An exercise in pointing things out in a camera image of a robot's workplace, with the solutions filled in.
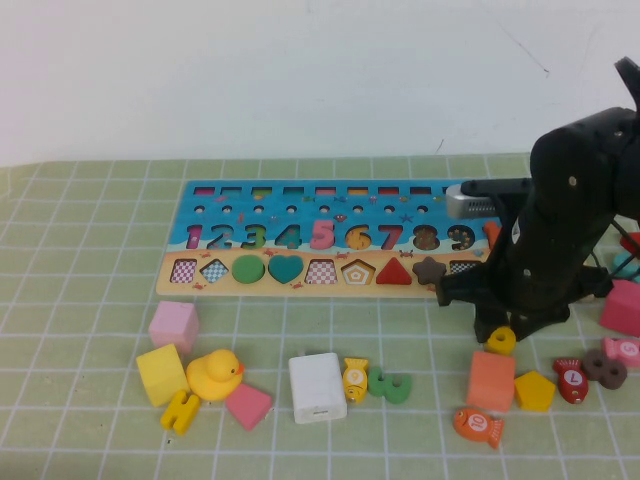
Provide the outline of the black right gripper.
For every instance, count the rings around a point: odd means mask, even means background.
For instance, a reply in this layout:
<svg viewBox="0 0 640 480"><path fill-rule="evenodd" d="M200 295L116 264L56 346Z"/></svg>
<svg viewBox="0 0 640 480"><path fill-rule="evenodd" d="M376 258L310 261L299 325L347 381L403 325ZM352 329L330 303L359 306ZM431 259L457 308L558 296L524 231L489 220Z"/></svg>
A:
<svg viewBox="0 0 640 480"><path fill-rule="evenodd" d="M474 332L485 343L509 326L517 342L565 323L568 305L613 287L609 271L585 264L614 214L589 209L585 201L569 211L545 212L532 197L496 197L502 229L489 258L436 286L438 303L475 306Z"/></svg>

